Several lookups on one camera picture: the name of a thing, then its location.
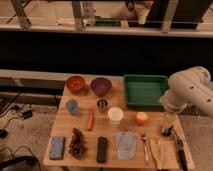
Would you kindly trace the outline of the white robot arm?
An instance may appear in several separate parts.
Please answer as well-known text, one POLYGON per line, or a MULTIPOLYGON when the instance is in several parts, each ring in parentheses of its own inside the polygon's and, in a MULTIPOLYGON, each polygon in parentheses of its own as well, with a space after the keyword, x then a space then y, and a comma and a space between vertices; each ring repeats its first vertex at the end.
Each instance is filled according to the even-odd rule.
POLYGON ((159 102, 169 114, 178 114, 191 103, 207 116, 213 117, 213 90, 210 72, 196 66, 173 73, 168 79, 169 89, 160 97, 159 102))

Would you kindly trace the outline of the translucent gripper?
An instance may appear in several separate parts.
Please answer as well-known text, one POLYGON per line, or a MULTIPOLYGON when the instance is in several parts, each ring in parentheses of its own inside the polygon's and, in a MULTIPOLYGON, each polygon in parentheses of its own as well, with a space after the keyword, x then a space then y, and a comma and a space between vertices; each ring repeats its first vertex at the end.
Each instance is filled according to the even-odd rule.
POLYGON ((161 134, 163 136, 170 136, 172 133, 172 129, 174 127, 174 123, 177 120, 177 116, 175 114, 166 114, 164 117, 161 134))

